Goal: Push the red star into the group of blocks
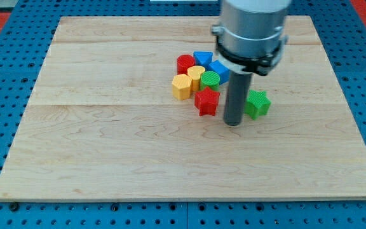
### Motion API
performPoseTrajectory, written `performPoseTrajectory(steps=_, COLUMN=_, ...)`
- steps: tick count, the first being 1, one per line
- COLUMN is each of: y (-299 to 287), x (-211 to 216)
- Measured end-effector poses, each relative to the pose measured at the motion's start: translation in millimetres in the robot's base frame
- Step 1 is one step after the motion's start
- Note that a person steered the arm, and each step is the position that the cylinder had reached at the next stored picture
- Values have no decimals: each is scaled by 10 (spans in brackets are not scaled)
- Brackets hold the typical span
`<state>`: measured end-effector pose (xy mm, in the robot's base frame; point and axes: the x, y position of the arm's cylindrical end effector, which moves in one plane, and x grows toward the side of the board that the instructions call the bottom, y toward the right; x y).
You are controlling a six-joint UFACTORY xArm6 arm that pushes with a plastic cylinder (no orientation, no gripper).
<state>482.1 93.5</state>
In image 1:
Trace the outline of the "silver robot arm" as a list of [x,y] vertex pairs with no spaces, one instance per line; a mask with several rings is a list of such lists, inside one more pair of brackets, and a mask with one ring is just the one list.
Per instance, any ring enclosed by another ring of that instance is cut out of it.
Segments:
[[223,0],[212,26],[219,62],[237,74],[266,76],[284,52],[291,0]]

